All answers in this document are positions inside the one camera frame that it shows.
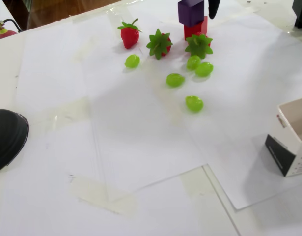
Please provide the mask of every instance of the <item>fake fruit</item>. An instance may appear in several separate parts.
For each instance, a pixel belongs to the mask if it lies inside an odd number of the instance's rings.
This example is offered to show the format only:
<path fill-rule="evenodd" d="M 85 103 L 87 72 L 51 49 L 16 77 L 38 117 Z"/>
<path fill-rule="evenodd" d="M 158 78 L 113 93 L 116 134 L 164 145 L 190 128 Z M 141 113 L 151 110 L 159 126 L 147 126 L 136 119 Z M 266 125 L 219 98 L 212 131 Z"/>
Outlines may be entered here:
<path fill-rule="evenodd" d="M 187 68 L 189 70 L 195 70 L 201 63 L 201 58 L 197 55 L 191 56 L 187 62 Z"/>
<path fill-rule="evenodd" d="M 186 38 L 186 41 L 188 42 L 188 47 L 185 51 L 191 53 L 191 56 L 197 55 L 201 59 L 204 59 L 206 54 L 213 53 L 212 49 L 209 47 L 212 39 L 207 38 L 204 34 L 200 36 L 193 34 L 192 37 Z"/>
<path fill-rule="evenodd" d="M 180 74 L 170 74 L 167 76 L 166 83 L 172 87 L 178 87 L 185 81 L 185 77 Z"/>
<path fill-rule="evenodd" d="M 173 45 L 170 41 L 170 33 L 161 33 L 157 29 L 155 35 L 150 35 L 150 42 L 146 45 L 150 49 L 150 56 L 155 55 L 157 60 L 160 60 L 162 56 L 166 56 Z"/>
<path fill-rule="evenodd" d="M 122 22 L 123 26 L 118 27 L 118 29 L 121 30 L 121 38 L 126 49 L 131 48 L 139 40 L 139 32 L 141 31 L 137 26 L 134 26 L 136 21 L 138 21 L 138 18 L 136 18 L 132 24 Z"/>
<path fill-rule="evenodd" d="M 198 33 L 195 33 L 196 36 L 201 36 L 201 35 L 204 35 L 206 38 L 208 36 L 206 36 L 205 34 L 201 33 L 201 32 L 198 32 Z"/>
<path fill-rule="evenodd" d="M 213 65 L 209 62 L 201 63 L 197 69 L 195 69 L 195 73 L 197 76 L 208 76 L 213 70 Z"/>
<path fill-rule="evenodd" d="M 139 63 L 140 58 L 137 55 L 133 54 L 127 58 L 125 65 L 129 68 L 136 68 Z"/>
<path fill-rule="evenodd" d="M 186 97 L 186 105 L 189 110 L 193 112 L 199 112 L 202 110 L 204 104 L 202 100 L 197 96 L 188 96 Z"/>

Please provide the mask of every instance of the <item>black label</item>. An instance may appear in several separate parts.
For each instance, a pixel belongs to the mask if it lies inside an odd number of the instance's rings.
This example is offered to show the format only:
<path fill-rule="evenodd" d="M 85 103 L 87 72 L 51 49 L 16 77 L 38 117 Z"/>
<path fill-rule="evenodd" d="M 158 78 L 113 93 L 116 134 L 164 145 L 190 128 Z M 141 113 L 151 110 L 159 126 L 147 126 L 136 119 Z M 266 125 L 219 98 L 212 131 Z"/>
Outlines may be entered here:
<path fill-rule="evenodd" d="M 267 136 L 265 146 L 267 146 L 283 175 L 286 176 L 296 156 L 279 144 L 271 135 Z"/>

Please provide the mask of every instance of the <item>black object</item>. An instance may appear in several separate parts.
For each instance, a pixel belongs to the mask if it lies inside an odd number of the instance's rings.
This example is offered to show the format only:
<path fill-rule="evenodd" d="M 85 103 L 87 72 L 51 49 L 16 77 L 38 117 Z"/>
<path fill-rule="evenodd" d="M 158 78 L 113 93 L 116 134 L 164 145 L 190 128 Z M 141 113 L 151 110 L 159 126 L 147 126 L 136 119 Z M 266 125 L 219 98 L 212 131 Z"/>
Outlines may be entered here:
<path fill-rule="evenodd" d="M 220 5 L 220 0 L 209 0 L 209 17 L 214 19 Z"/>
<path fill-rule="evenodd" d="M 297 28 L 302 28 L 302 0 L 294 0 L 293 10 L 297 16 L 295 26 Z"/>
<path fill-rule="evenodd" d="M 28 122 L 20 114 L 0 110 L 0 170 L 21 151 L 28 136 Z"/>
<path fill-rule="evenodd" d="M 278 143 L 271 135 L 267 136 L 265 146 L 267 146 L 283 175 L 286 176 L 296 156 Z"/>

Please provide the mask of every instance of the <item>black dome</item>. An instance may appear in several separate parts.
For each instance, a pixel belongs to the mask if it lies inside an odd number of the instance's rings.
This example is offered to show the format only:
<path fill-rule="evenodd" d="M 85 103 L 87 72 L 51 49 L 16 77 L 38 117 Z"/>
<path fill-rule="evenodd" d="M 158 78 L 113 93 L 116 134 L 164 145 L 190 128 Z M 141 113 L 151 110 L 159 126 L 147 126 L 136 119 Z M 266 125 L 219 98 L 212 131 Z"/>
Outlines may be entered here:
<path fill-rule="evenodd" d="M 18 113 L 0 110 L 0 170 L 21 151 L 28 136 L 28 122 Z"/>

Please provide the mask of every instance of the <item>red block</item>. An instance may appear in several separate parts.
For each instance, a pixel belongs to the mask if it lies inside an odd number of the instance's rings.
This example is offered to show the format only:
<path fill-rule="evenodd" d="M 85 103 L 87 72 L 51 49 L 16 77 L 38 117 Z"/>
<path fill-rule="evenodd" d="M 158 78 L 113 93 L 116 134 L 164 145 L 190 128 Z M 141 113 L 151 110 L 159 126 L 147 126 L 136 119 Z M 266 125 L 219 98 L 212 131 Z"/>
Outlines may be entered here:
<path fill-rule="evenodd" d="M 204 16 L 203 21 L 192 27 L 188 27 L 185 25 L 185 40 L 186 38 L 190 38 L 192 37 L 193 34 L 196 34 L 198 32 L 206 35 L 207 31 L 208 31 L 208 17 Z"/>

